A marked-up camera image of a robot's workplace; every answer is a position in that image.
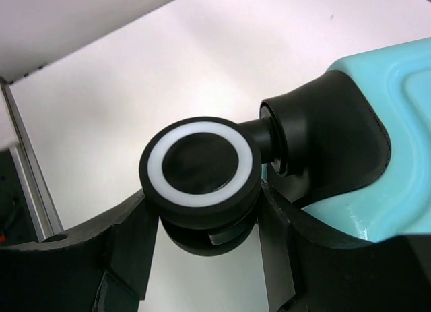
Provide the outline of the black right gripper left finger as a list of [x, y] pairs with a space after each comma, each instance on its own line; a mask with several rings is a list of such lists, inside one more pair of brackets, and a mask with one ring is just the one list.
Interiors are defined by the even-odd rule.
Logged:
[[1, 247], [2, 311], [137, 311], [158, 216], [142, 191], [43, 242]]

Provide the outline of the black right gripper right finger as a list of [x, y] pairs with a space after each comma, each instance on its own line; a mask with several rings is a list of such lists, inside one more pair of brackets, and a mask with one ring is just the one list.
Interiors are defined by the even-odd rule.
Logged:
[[429, 311], [430, 236], [372, 243], [335, 230], [267, 183], [259, 237], [271, 311]]

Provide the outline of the pink and teal suitcase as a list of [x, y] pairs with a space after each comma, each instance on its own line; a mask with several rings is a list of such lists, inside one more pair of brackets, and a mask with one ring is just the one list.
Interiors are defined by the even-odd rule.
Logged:
[[429, 235], [430, 40], [341, 58], [253, 121], [173, 123], [145, 147], [139, 179], [170, 237], [198, 255], [248, 234], [261, 181], [365, 241]]

